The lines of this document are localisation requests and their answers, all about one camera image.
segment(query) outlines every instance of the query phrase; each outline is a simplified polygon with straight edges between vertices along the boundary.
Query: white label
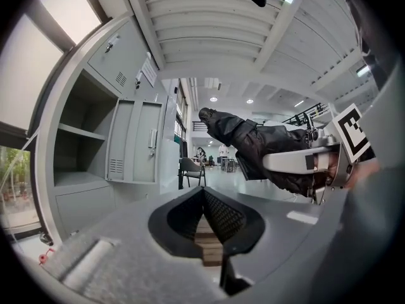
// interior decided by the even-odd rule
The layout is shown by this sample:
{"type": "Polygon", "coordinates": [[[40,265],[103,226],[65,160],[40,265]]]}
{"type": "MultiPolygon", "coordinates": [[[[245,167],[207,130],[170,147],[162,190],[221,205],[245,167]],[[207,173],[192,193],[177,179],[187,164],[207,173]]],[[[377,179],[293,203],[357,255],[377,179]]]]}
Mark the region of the white label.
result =
{"type": "Polygon", "coordinates": [[[146,58],[146,61],[142,66],[142,72],[145,75],[146,79],[151,84],[151,86],[154,87],[154,83],[156,81],[156,78],[158,77],[158,74],[154,70],[151,60],[149,58],[146,58]]]}
{"type": "Polygon", "coordinates": [[[370,147],[370,142],[359,125],[360,118],[360,111],[355,104],[351,104],[333,119],[351,163],[370,147]]]}
{"type": "Polygon", "coordinates": [[[297,220],[302,223],[307,223],[307,224],[311,224],[311,225],[315,225],[316,223],[318,223],[318,217],[309,216],[309,215],[306,215],[305,213],[300,213],[300,212],[295,212],[295,211],[289,212],[287,214],[287,217],[289,219],[297,220]]]}

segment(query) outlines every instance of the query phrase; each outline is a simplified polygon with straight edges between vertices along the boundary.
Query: open shelf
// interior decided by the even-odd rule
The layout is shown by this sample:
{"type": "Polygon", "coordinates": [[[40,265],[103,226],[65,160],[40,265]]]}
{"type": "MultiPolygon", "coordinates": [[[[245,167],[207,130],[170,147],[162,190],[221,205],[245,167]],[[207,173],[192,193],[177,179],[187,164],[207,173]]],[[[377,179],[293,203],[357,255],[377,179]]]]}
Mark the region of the open shelf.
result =
{"type": "Polygon", "coordinates": [[[54,148],[57,194],[109,186],[107,137],[117,97],[82,71],[63,107],[54,148]]]}
{"type": "Polygon", "coordinates": [[[106,137],[103,135],[95,134],[92,132],[87,132],[86,130],[77,129],[76,127],[69,126],[69,125],[62,124],[62,123],[59,124],[58,129],[65,130],[66,132],[70,132],[70,133],[81,135],[81,136],[91,137],[93,139],[100,139],[102,141],[106,140],[106,137]]]}
{"type": "Polygon", "coordinates": [[[89,172],[55,172],[55,195],[80,193],[108,187],[109,183],[89,172]]]}

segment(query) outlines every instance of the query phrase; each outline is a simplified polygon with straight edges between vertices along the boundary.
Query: cabinet shelf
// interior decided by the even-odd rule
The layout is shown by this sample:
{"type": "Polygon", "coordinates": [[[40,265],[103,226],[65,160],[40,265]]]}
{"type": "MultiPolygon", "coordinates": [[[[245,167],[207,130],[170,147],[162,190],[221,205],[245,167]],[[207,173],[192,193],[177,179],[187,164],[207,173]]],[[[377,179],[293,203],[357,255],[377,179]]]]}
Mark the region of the cabinet shelf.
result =
{"type": "Polygon", "coordinates": [[[73,133],[73,134],[76,134],[76,135],[91,137],[93,139],[99,139],[99,140],[102,140],[102,141],[106,140],[106,137],[103,136],[103,135],[95,134],[95,133],[92,133],[92,132],[87,132],[86,130],[78,129],[76,127],[69,126],[69,125],[62,124],[62,123],[59,124],[58,129],[61,129],[61,130],[64,130],[66,132],[70,132],[70,133],[73,133]]]}
{"type": "Polygon", "coordinates": [[[88,172],[55,172],[55,194],[73,194],[108,187],[109,183],[88,172]]]}

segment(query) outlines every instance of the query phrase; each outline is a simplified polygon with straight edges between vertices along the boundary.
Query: locker vent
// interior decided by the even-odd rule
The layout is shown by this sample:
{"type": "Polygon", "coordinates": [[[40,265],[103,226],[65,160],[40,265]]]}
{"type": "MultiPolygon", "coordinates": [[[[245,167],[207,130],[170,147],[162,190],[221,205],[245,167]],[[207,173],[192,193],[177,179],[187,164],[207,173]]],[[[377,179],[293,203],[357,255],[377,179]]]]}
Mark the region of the locker vent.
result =
{"type": "Polygon", "coordinates": [[[122,174],[123,172],[123,160],[113,160],[109,161],[109,171],[116,174],[122,174]]]}
{"type": "Polygon", "coordinates": [[[124,74],[122,74],[122,72],[120,72],[115,79],[122,87],[125,86],[125,83],[127,81],[127,77],[124,76],[124,74]]]}

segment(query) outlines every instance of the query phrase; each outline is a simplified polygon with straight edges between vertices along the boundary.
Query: railing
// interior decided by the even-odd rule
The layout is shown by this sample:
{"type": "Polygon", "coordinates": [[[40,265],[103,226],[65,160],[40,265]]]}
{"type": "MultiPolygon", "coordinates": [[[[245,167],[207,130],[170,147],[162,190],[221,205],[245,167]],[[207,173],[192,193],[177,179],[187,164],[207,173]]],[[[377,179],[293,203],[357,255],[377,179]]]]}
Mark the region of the railing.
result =
{"type": "Polygon", "coordinates": [[[194,132],[207,132],[208,128],[203,122],[193,122],[192,123],[192,130],[194,132]]]}
{"type": "Polygon", "coordinates": [[[329,107],[327,104],[319,103],[311,108],[308,108],[307,110],[304,110],[302,113],[299,113],[299,114],[285,120],[283,123],[295,125],[295,126],[301,126],[301,125],[306,124],[306,119],[304,117],[304,113],[306,113],[309,117],[314,118],[314,117],[318,117],[319,115],[322,115],[323,113],[327,112],[328,110],[329,110],[329,107]]]}

